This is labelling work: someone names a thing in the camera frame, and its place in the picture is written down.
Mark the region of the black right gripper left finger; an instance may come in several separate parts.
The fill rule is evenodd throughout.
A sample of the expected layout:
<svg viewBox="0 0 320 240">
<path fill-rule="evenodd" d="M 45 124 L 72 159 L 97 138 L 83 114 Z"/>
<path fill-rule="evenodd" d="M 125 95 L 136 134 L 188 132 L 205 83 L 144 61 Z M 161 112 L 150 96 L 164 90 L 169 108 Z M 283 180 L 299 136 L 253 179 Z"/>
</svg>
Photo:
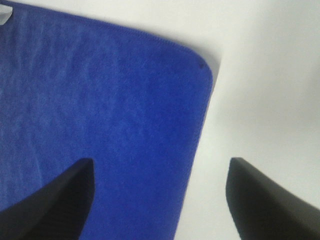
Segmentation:
<svg viewBox="0 0 320 240">
<path fill-rule="evenodd" d="M 2 240 L 77 240 L 95 194 L 94 162 L 82 158 L 0 213 Z"/>
</svg>

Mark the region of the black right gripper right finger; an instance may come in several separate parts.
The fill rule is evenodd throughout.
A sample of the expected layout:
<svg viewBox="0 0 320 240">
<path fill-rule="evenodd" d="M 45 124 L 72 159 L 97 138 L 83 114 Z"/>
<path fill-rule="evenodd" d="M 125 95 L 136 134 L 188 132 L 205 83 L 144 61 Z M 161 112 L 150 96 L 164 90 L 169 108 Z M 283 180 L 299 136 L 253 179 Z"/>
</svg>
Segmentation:
<svg viewBox="0 0 320 240">
<path fill-rule="evenodd" d="M 320 211 L 240 157 L 229 163 L 225 195 L 242 240 L 318 240 Z"/>
</svg>

